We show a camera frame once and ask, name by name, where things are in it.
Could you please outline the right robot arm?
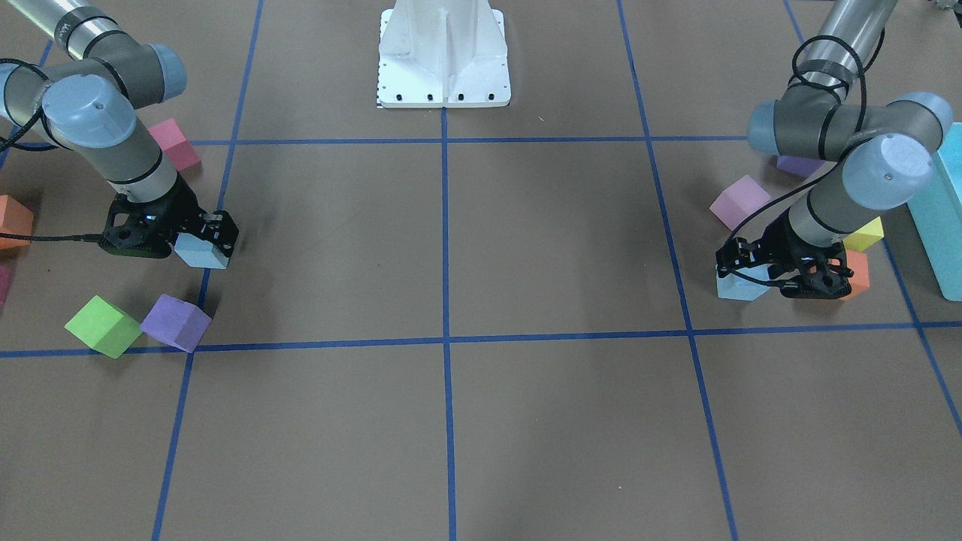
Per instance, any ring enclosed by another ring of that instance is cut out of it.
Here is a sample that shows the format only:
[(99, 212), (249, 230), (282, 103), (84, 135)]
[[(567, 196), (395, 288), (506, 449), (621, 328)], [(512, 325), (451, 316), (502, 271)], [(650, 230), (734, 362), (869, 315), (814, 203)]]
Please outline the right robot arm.
[(226, 268), (238, 228), (226, 211), (197, 202), (173, 156), (138, 117), (186, 88), (186, 69), (164, 44), (140, 44), (113, 17), (87, 1), (14, 1), (69, 55), (41, 68), (2, 60), (2, 117), (14, 133), (3, 150), (20, 150), (34, 132), (44, 145), (30, 152), (69, 150), (82, 156), (116, 191), (100, 233), (73, 235), (107, 253), (164, 259), (176, 253), (190, 267)]

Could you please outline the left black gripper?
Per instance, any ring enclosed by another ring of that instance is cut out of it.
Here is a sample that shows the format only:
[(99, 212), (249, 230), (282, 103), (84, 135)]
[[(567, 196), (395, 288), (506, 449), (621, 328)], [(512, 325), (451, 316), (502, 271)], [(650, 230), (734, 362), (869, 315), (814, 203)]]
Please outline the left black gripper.
[[(770, 280), (760, 281), (741, 274), (743, 268), (767, 266)], [(735, 274), (744, 280), (777, 288), (784, 298), (839, 299), (851, 292), (842, 243), (814, 246), (797, 236), (789, 222), (789, 212), (766, 227), (755, 242), (744, 237), (729, 237), (715, 251), (715, 270), (723, 280)]]

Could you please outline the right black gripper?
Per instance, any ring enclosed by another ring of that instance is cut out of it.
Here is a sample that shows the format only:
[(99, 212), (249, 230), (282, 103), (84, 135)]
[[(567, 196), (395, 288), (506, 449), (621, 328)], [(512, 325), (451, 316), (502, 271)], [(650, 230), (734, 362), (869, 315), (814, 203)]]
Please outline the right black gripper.
[(165, 259), (181, 233), (201, 233), (202, 240), (212, 243), (216, 251), (230, 259), (238, 226), (227, 211), (206, 213), (188, 182), (178, 177), (165, 195), (151, 202), (137, 203), (126, 195), (114, 196), (107, 209), (100, 247), (111, 255)]

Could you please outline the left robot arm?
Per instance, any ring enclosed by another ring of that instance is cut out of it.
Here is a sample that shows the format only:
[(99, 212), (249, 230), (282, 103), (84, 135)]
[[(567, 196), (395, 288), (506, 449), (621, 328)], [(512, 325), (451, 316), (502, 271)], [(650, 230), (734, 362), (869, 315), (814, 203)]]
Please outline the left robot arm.
[(838, 1), (791, 58), (784, 95), (753, 110), (748, 141), (773, 156), (833, 167), (796, 189), (797, 201), (757, 240), (732, 232), (715, 254), (720, 280), (776, 288), (785, 298), (839, 299), (857, 271), (844, 240), (927, 187), (953, 123), (951, 104), (908, 92), (869, 106), (866, 74), (894, 1)]

